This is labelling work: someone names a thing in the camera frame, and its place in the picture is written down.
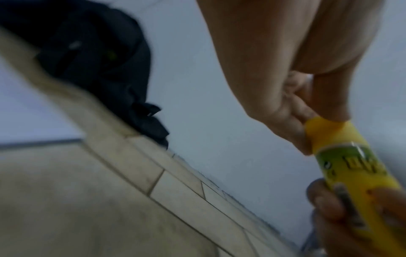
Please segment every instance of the white wall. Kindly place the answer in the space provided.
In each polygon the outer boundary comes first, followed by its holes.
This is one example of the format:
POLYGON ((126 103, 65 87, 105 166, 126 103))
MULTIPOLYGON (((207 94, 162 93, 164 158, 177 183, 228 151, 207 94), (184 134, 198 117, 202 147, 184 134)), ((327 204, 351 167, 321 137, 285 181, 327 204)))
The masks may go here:
MULTIPOLYGON (((404 148, 406 2, 388 2, 386 22, 357 73, 351 105, 356 124, 374 145, 385 146, 390 139, 404 148), (399 128, 403 137, 391 139, 399 128)), ((311 228, 305 189, 320 177, 313 158, 301 156, 244 114, 227 87, 194 0, 141 3, 117 0, 116 6, 135 14, 150 42, 148 100, 163 107, 159 118, 171 133, 170 148, 302 244, 311 228)))

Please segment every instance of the white surface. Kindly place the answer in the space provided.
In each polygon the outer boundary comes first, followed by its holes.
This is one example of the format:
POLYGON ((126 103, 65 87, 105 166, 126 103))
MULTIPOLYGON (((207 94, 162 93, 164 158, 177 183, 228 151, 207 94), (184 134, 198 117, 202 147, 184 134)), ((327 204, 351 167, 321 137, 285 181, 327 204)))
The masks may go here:
MULTIPOLYGON (((356 125, 387 160, 398 160, 396 168, 406 166, 398 158, 406 145, 406 2, 387 4, 382 30, 356 74, 351 106, 356 125)), ((305 189, 321 176, 313 158, 245 115, 195 1, 163 0, 137 14, 153 51, 148 100, 163 107, 171 149, 301 245, 311 228, 305 189)))
POLYGON ((83 133, 0 57, 0 146, 74 140, 83 133))

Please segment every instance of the black bag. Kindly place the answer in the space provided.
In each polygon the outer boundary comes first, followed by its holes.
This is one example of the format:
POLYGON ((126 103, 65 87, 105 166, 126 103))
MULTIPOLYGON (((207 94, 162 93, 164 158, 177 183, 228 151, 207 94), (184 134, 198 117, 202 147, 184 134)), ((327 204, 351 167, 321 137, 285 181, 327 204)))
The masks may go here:
MULTIPOLYGON (((48 0, 41 2, 43 9, 49 8, 48 0)), ((34 43, 41 45, 37 59, 42 67, 51 75, 93 93, 127 124, 167 147, 169 133, 153 117, 160 108, 145 102, 151 53, 137 22, 106 5, 84 0, 65 0, 64 3, 65 9, 58 15, 60 24, 56 26, 48 20, 52 25, 41 34, 48 38, 35 39, 34 43)), ((18 25, 13 27, 9 18, 4 21, 0 17, 3 26, 27 40, 34 37, 32 31, 27 30, 35 26, 35 22, 17 23, 15 20, 20 14, 11 15, 22 6, 0 5, 0 9, 3 9, 0 14, 8 9, 7 16, 13 17, 14 25, 18 25)), ((24 19, 39 18, 25 16, 24 19)))

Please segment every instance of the hand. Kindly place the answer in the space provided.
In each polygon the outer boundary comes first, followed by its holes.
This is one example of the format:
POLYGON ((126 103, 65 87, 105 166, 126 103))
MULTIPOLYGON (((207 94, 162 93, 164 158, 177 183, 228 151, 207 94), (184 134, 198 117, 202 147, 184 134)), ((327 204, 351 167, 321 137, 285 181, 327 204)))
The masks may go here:
POLYGON ((250 117, 304 154, 311 152, 303 128, 309 113, 350 118, 349 84, 378 30, 383 0, 198 3, 227 82, 250 117), (293 70, 314 75, 305 92, 285 91, 293 70))
MULTIPOLYGON (((376 188, 371 191, 377 204, 406 222, 406 194, 390 188, 376 188)), ((329 257, 380 257, 384 256, 370 249, 357 239, 344 224, 345 209, 339 199, 327 188, 324 180, 316 180, 307 188, 307 197, 314 205, 313 224, 320 244, 329 257)))

